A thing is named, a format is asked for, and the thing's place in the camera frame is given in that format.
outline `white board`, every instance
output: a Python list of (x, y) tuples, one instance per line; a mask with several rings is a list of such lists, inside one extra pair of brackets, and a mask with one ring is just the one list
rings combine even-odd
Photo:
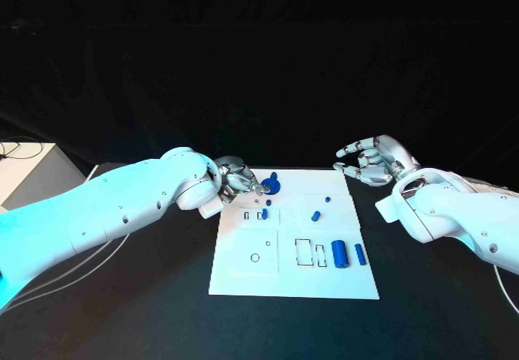
[[(275, 171), (281, 190), (272, 196), (239, 195), (222, 210), (209, 294), (379, 299), (345, 176), (334, 170), (252, 171), (258, 179)], [(262, 209), (265, 220), (258, 219)], [(317, 222), (314, 211), (321, 212)], [(346, 243), (347, 268), (334, 266), (334, 240)], [(359, 264), (355, 244), (365, 249), (366, 265)], [(297, 250), (304, 261), (311, 256), (311, 265), (297, 265)]]

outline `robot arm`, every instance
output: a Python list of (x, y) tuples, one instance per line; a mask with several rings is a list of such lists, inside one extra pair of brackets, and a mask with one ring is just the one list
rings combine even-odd
[(238, 157), (212, 161), (190, 148), (174, 148), (1, 214), (0, 309), (53, 264), (151, 224), (172, 203), (198, 208), (208, 218), (249, 191), (270, 188)]
[(484, 261), (519, 274), (519, 194), (454, 172), (422, 169), (388, 135), (353, 143), (337, 156), (363, 149), (360, 169), (343, 163), (334, 168), (371, 186), (396, 180), (391, 196), (376, 203), (386, 222), (398, 220), (420, 242), (443, 236), (461, 240)]

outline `small blue piece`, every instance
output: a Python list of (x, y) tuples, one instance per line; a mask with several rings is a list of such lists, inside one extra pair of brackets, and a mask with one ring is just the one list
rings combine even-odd
[(278, 182), (278, 174), (275, 172), (272, 172), (270, 174), (270, 178), (267, 178), (262, 182), (261, 185), (265, 185), (270, 187), (270, 192), (265, 193), (267, 195), (275, 195), (280, 190), (281, 190), (281, 184)]
[(332, 242), (333, 262), (339, 269), (349, 267), (349, 255), (346, 254), (346, 245), (342, 240)]
[(319, 211), (316, 211), (313, 213), (311, 221), (317, 221), (320, 216), (321, 216), (321, 213)]
[(355, 244), (355, 250), (356, 250), (356, 256), (359, 258), (359, 263), (360, 263), (360, 265), (365, 265), (366, 264), (366, 258), (365, 258), (365, 253), (362, 251), (360, 244)]

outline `black tabletop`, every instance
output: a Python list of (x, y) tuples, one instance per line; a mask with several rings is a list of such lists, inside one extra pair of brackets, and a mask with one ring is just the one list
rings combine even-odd
[[(95, 175), (120, 166), (102, 164)], [(492, 266), (456, 239), (421, 244), (399, 223), (385, 223), (375, 202), (389, 186), (350, 179), (347, 186), (381, 300), (209, 295), (219, 215), (203, 220), (173, 205), (81, 282), (0, 316), (0, 357), (516, 359), (519, 316)], [(500, 273), (519, 301), (519, 277)]]

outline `black cable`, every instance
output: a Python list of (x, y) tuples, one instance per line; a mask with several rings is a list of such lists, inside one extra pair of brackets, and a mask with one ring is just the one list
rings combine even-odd
[[(40, 151), (32, 155), (32, 156), (27, 156), (27, 157), (14, 157), (14, 156), (9, 156), (9, 154), (22, 146), (19, 142), (14, 141), (16, 143), (16, 147), (6, 153), (6, 146), (3, 145), (3, 143), (7, 141), (7, 140), (13, 140), (13, 139), (30, 139), (35, 143), (39, 143), (40, 144)], [(12, 137), (7, 137), (6, 139), (0, 139), (0, 145), (1, 145), (1, 154), (0, 154), (0, 160), (1, 159), (17, 159), (17, 160), (23, 160), (23, 159), (30, 159), (30, 158), (35, 158), (42, 152), (43, 152), (43, 144), (40, 141), (37, 141), (36, 139), (33, 139), (32, 137), (29, 136), (12, 136)]]

